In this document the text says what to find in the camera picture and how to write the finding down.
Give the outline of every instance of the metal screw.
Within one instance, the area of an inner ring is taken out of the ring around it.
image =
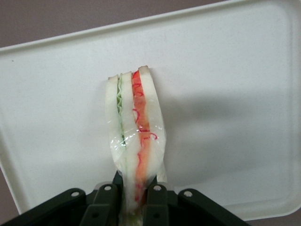
[[[162,188],[161,188],[161,186],[159,186],[159,185],[154,186],[154,190],[155,190],[155,191],[161,191],[161,189],[162,189]]]
[[[79,195],[79,192],[72,192],[72,193],[71,193],[71,196],[72,196],[72,197],[76,197],[76,196],[78,196],[78,195]]]
[[[191,196],[192,196],[192,193],[191,193],[190,191],[186,191],[186,192],[184,192],[184,195],[185,195],[186,197],[191,197]]]
[[[112,187],[111,186],[106,186],[106,187],[104,187],[104,189],[105,189],[105,191],[109,191],[109,190],[112,189]]]

